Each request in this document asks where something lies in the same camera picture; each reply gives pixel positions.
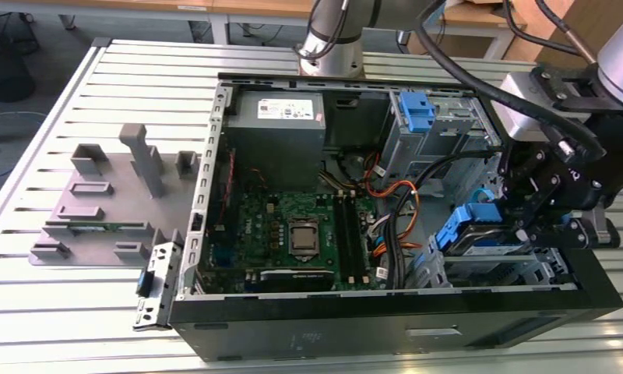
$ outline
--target cpu socket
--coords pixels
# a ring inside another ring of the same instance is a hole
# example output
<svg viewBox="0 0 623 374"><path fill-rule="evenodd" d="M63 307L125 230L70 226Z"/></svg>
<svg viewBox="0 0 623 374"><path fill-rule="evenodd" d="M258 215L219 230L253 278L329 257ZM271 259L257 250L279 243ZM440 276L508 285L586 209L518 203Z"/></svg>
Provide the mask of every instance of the cpu socket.
<svg viewBox="0 0 623 374"><path fill-rule="evenodd" d="M317 221L289 221L289 254L306 263L321 253Z"/></svg>

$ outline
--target floor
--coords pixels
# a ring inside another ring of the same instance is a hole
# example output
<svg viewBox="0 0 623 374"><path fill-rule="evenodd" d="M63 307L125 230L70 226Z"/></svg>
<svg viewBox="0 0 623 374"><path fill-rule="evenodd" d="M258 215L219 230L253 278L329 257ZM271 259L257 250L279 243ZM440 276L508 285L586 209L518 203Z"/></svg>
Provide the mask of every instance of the floor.
<svg viewBox="0 0 623 374"><path fill-rule="evenodd" d="M205 43L213 42L207 23L191 25L194 32L191 39L190 25L183 21L78 16L77 29L66 31L55 15L34 14L34 20L31 30L41 48L25 56L25 63L35 80L35 93L17 103L0 103L0 113L5 111L47 113L95 37L171 42L193 42L195 39ZM250 31L253 35L243 37L239 25L231 25L231 43L262 45L265 41L267 46L290 48L305 39L303 27L283 26L281 30L273 25L258 27L259 25L254 25ZM366 51L399 53L394 31L366 30L363 48ZM0 175L4 175L0 177L0 188L39 123L38 115L0 117Z"/></svg>

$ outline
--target wooden desk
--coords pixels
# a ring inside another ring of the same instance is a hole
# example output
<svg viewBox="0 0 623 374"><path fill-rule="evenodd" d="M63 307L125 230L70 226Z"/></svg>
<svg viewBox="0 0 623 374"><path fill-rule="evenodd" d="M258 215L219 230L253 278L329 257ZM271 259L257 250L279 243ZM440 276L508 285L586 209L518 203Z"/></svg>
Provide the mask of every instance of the wooden desk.
<svg viewBox="0 0 623 374"><path fill-rule="evenodd" d="M213 1L214 0L20 0L18 2L30 4L86 6L109 9L198 12L201 8L205 8L205 10L210 11Z"/></svg>
<svg viewBox="0 0 623 374"><path fill-rule="evenodd" d="M306 26L313 4L314 0L214 0L209 14L214 42L229 43L230 23ZM523 25L516 16L515 22ZM439 31L438 26L428 29L431 34ZM470 2L446 10L444 32L446 35L490 37L486 59L500 59L514 38L504 18L491 14L491 7Z"/></svg>
<svg viewBox="0 0 623 374"><path fill-rule="evenodd" d="M306 26L313 4L314 0L1 0L0 11L206 21L214 43L229 44L230 23ZM69 28L70 17L59 19ZM491 37L487 59L500 59L512 41L504 19L472 3L447 9L446 34Z"/></svg>
<svg viewBox="0 0 623 374"><path fill-rule="evenodd" d="M214 0L211 12L270 17L309 18L314 0ZM448 26L507 28L504 18L490 12L488 6L464 2L446 10Z"/></svg>

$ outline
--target metal bracket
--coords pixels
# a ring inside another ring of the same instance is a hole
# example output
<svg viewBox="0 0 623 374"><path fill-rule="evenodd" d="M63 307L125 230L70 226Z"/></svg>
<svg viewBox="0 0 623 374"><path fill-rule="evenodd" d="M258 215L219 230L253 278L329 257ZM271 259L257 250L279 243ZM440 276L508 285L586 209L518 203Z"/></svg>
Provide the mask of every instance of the metal bracket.
<svg viewBox="0 0 623 374"><path fill-rule="evenodd" d="M607 230L607 218L604 217L604 202L600 200L595 208L582 213L582 218L588 220L595 230L598 244L611 242L611 235Z"/></svg>
<svg viewBox="0 0 623 374"><path fill-rule="evenodd" d="M141 273L135 293L139 296L134 331L170 330L167 316L175 293L182 247L174 242L154 246L147 267Z"/></svg>

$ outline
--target motherboard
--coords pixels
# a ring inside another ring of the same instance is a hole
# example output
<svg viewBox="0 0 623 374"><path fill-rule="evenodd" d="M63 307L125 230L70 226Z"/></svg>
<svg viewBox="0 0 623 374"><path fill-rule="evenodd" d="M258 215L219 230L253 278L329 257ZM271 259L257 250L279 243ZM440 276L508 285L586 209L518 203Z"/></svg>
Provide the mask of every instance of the motherboard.
<svg viewBox="0 0 623 374"><path fill-rule="evenodd" d="M249 192L231 204L234 230L211 235L205 270L221 293L378 287L363 235L375 219L370 197Z"/></svg>

